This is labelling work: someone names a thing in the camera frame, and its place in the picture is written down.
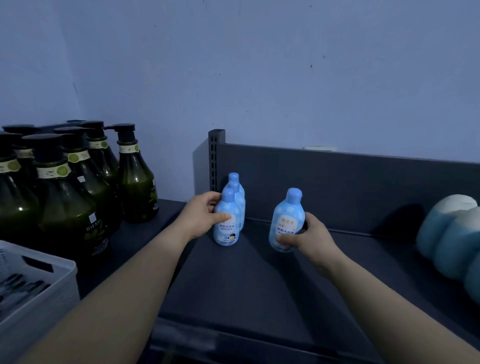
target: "hand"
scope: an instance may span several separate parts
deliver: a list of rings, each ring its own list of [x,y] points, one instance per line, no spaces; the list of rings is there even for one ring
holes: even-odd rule
[[[205,234],[213,224],[227,221],[232,216],[226,212],[213,213],[222,199],[219,192],[206,192],[192,198],[172,225],[185,232],[188,241]]]
[[[310,212],[305,212],[307,231],[303,234],[279,234],[275,240],[286,246],[296,246],[314,263],[320,272],[329,276],[336,263],[345,255],[337,247],[327,228]]]

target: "light blue bottle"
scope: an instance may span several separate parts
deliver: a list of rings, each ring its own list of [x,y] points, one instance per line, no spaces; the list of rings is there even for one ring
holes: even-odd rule
[[[215,212],[228,212],[232,218],[228,221],[215,224],[213,238],[217,244],[230,246],[237,242],[240,235],[240,208],[235,202],[235,193],[226,188],[222,193],[222,200],[215,206]]]
[[[275,237],[278,234],[296,234],[303,227],[305,212],[300,204],[301,197],[302,194],[298,188],[289,188],[286,199],[275,207],[268,240],[270,245],[279,252],[288,253],[292,248],[277,243]]]
[[[417,248],[425,258],[433,259],[435,250],[448,226],[463,211],[477,206],[470,196],[453,194],[440,200],[428,213],[417,234]]]
[[[227,186],[235,193],[235,202],[240,207],[240,231],[245,223],[245,197],[240,192],[240,182],[230,181]]]
[[[239,178],[239,174],[236,173],[236,172],[232,172],[232,173],[229,173],[228,174],[228,182],[238,182],[240,183],[240,178]],[[228,183],[227,185],[223,188],[223,191],[228,188]],[[243,189],[243,187],[240,185],[240,193],[241,195],[243,196],[243,198],[245,198],[245,190]]]
[[[463,280],[468,266],[480,251],[480,207],[463,211],[440,239],[433,263],[450,279]]]
[[[471,299],[480,305],[480,254],[472,260],[463,283]]]

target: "wall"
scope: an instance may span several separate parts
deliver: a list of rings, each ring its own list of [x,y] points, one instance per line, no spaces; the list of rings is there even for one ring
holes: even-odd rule
[[[230,143],[480,161],[478,0],[55,4],[85,117],[137,124],[161,197],[208,188],[213,128]]]
[[[50,1],[0,1],[0,44],[0,124],[44,125],[81,116]]]

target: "blue bottle cap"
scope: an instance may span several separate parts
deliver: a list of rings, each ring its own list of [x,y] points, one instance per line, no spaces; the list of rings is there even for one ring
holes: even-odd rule
[[[234,193],[240,192],[240,182],[238,181],[228,182],[228,187],[231,188]]]
[[[301,196],[301,191],[298,188],[289,188],[287,191],[287,202],[292,205],[299,205]]]
[[[235,192],[231,188],[226,188],[222,193],[223,202],[233,202],[235,201]]]
[[[231,181],[239,181],[239,174],[236,173],[236,172],[232,172],[232,173],[229,173],[228,174],[228,181],[231,182]]]

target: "shampoo bottle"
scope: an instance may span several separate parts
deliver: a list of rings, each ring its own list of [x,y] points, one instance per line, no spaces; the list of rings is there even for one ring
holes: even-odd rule
[[[121,207],[114,188],[103,178],[84,144],[86,128],[71,126],[56,128],[54,132],[62,135],[62,149],[68,159],[70,169],[75,173],[82,187],[94,199],[97,206],[97,218],[104,222],[105,236],[118,230],[121,223]]]
[[[103,121],[85,121],[80,124],[87,130],[89,154],[98,170],[111,187],[117,189],[119,162],[108,145],[103,132]]]
[[[139,223],[153,219],[158,212],[155,179],[140,154],[135,124],[115,124],[105,129],[113,129],[119,136],[117,186],[125,221]]]
[[[463,283],[471,299],[480,305],[480,253],[470,263]]]
[[[468,266],[480,251],[480,207],[461,213],[438,243],[433,263],[450,279],[463,280]]]
[[[225,185],[225,187],[223,188],[224,190],[225,190],[226,188],[229,188],[229,187],[228,187],[228,184],[229,184],[230,182],[238,182],[238,183],[240,184],[239,174],[236,173],[236,172],[232,172],[232,173],[229,173],[229,174],[228,174],[228,183],[227,183],[227,184]],[[243,196],[243,198],[245,198],[245,190],[243,189],[243,187],[241,186],[241,184],[240,184],[240,193],[241,193],[241,195]]]
[[[292,251],[292,248],[279,244],[275,237],[278,234],[296,234],[303,227],[305,212],[300,204],[301,197],[301,190],[289,188],[286,199],[275,207],[268,240],[270,245],[279,252],[288,253]]]
[[[17,137],[12,143],[13,151],[17,155],[18,161],[22,166],[22,171],[26,177],[35,183],[37,178],[36,169],[33,166],[33,151],[22,140],[22,136],[32,135],[38,130],[33,124],[14,124],[14,125],[5,125],[3,129],[9,133],[21,134]]]
[[[60,148],[61,135],[23,137],[33,148],[40,198],[39,226],[45,237],[43,251],[77,263],[89,262],[108,247],[96,203],[72,176]]]
[[[11,147],[18,136],[0,132],[0,240],[38,249],[40,206]]]
[[[240,235],[240,207],[235,202],[235,193],[226,188],[222,193],[222,200],[215,206],[215,212],[228,212],[232,218],[214,225],[213,237],[217,244],[230,246],[237,242]]]
[[[426,258],[432,259],[435,249],[448,225],[462,211],[477,206],[477,201],[463,194],[453,194],[439,201],[428,213],[417,234],[417,247]]]
[[[239,182],[230,181],[228,183],[228,186],[233,190],[235,194],[235,202],[240,208],[240,231],[241,231],[243,229],[243,224],[245,223],[245,197],[243,197],[243,195],[240,192]]]

